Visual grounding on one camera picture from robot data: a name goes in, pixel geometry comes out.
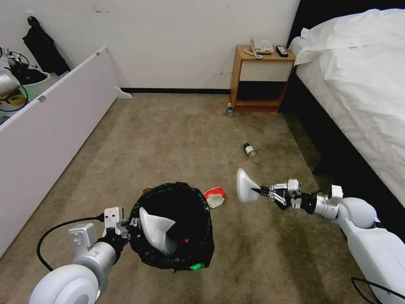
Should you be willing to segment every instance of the carpet floor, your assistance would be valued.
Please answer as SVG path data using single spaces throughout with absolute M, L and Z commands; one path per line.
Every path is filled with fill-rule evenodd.
M 116 100 L 0 259 L 0 303 L 27 303 L 47 274 L 35 248 L 48 228 L 110 206 L 128 215 L 143 188 L 175 181 L 202 192 L 225 190 L 225 203 L 211 210 L 210 267 L 155 269 L 127 246 L 98 303 L 363 303 L 350 283 L 361 272 L 337 225 L 301 210 L 282 212 L 265 198 L 238 202 L 239 167 L 263 185 L 288 178 L 299 179 L 304 191 L 318 185 L 281 114 L 238 112 L 229 119 L 227 101 L 169 94 Z M 245 155 L 246 141 L 260 165 Z M 54 268 L 72 259 L 67 230 L 44 241 L 43 256 Z

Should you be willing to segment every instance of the black cable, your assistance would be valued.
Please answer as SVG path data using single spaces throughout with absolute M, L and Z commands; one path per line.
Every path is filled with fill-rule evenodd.
M 314 194 L 318 194 L 318 193 L 324 191 L 325 189 L 327 189 L 327 188 L 330 187 L 331 185 L 332 185 L 332 184 L 329 184 L 329 185 L 327 185 L 327 186 L 325 186 L 325 187 L 323 187 L 323 188 L 321 188 L 321 189 L 319 189 L 319 190 L 317 190 L 317 191 L 315 191 L 315 192 L 302 193 L 301 195 L 293 195 L 292 198 L 293 198 L 293 199 L 297 199 L 297 198 L 303 198 L 303 197 L 313 196 Z
M 2 112 L 16 112 L 16 111 L 21 110 L 22 108 L 24 108 L 24 107 L 28 104 L 28 92 L 27 92 L 27 90 L 24 88 L 24 86 L 21 86 L 21 87 L 24 89 L 25 95 L 26 95 L 26 97 L 25 97 L 25 103 L 22 105 L 22 107 L 21 107 L 21 108 L 18 108 L 18 109 L 16 109 L 16 110 L 3 110 L 3 109 L 0 109 L 0 111 L 2 111 Z
M 10 54 L 12 54 L 12 53 L 15 53 L 15 54 L 18 54 L 18 55 L 22 56 L 22 57 L 25 58 L 25 60 L 27 61 L 27 64 L 30 65 L 30 61 L 29 61 L 28 58 L 25 57 L 23 54 L 21 54 L 21 53 L 19 53 L 19 52 L 10 51 Z
M 43 234 L 43 236 L 41 236 L 41 238 L 39 239 L 38 244 L 37 244 L 37 256 L 38 256 L 39 260 L 41 261 L 41 263 L 42 263 L 49 271 L 52 271 L 53 268 L 45 261 L 45 259 L 44 259 L 44 258 L 42 257 L 42 255 L 41 255 L 41 245 L 42 245 L 42 242 L 44 241 L 44 239 L 46 238 L 46 236 L 47 236 L 48 234 L 50 234 L 53 230 L 55 230 L 55 229 L 57 229 L 57 228 L 60 228 L 60 227 L 62 227 L 62 226 L 66 226 L 66 225 L 73 224 L 73 223 L 77 223 L 77 222 L 83 222 L 83 221 L 87 221 L 87 220 L 98 220 L 98 221 L 100 221 L 100 222 L 104 222 L 104 213 L 101 213 L 99 216 L 96 216 L 96 217 L 83 217 L 83 218 L 79 218 L 79 219 L 76 219 L 76 220 L 71 220 L 71 221 L 64 222 L 64 223 L 62 223 L 62 224 L 59 224 L 59 225 L 56 225 L 56 226 L 52 227 L 51 229 L 49 229 L 48 231 L 46 231 L 46 232 Z
M 392 293 L 394 296 L 397 296 L 397 297 L 399 297 L 399 298 L 405 300 L 405 296 L 403 296 L 402 294 L 400 294 L 400 293 L 398 293 L 398 292 L 395 292 L 395 291 L 393 291 L 393 290 L 391 290 L 391 289 L 389 289 L 389 288 L 387 288 L 387 287 L 381 286 L 381 285 L 379 285 L 379 284 L 370 282 L 370 281 L 365 280 L 365 279 L 362 279 L 362 278 L 352 277 L 352 278 L 351 278 L 351 283 L 353 284 L 354 289 L 355 289 L 355 290 L 358 292 L 358 294 L 363 298 L 363 300 L 365 300 L 365 301 L 366 301 L 367 303 L 369 303 L 369 304 L 376 304 L 376 303 L 374 303 L 374 302 L 372 302 L 371 300 L 369 300 L 369 299 L 360 291 L 360 289 L 359 289 L 359 288 L 357 287 L 357 285 L 356 285 L 356 281 L 359 281 L 359 282 L 362 282 L 362 283 L 366 283 L 366 284 L 369 285 L 369 286 L 371 285 L 371 286 L 377 287 L 377 288 L 379 288 L 379 289 L 382 289 L 383 291 L 386 291 L 386 292 L 388 292 L 388 293 Z
M 324 191 L 325 189 L 329 188 L 331 185 L 332 185 L 332 184 L 329 184 L 329 185 L 327 185 L 327 186 L 325 186 L 325 187 L 319 189 L 319 190 L 316 191 L 316 192 L 311 192 L 311 194 L 318 194 L 318 193 Z

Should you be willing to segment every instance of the black garbage bag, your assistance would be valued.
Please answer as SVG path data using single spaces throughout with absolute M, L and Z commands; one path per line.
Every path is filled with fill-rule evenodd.
M 167 256 L 154 248 L 140 227 L 139 209 L 166 217 L 176 223 L 167 236 L 178 243 L 177 250 Z M 197 270 L 210 265 L 214 252 L 210 208 L 200 190 L 177 182 L 163 184 L 142 195 L 131 211 L 130 245 L 142 262 L 160 269 Z

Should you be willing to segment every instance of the water bottle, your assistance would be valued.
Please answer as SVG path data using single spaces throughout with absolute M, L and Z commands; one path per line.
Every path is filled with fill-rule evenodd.
M 228 103 L 227 109 L 225 110 L 225 116 L 232 118 L 235 116 L 235 112 L 233 111 L 232 104 Z
M 251 162 L 254 165 L 257 165 L 258 163 L 260 163 L 260 159 L 257 156 L 256 151 L 253 149 L 253 147 L 249 143 L 244 143 L 243 147 L 245 148 L 246 154 L 249 156 Z

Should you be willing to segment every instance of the wooden nightstand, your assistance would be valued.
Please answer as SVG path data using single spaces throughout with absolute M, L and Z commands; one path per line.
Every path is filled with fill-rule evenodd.
M 236 46 L 231 82 L 231 103 L 235 111 L 277 112 L 293 70 L 295 56 L 281 57 L 275 50 L 263 59 L 246 54 L 249 45 Z

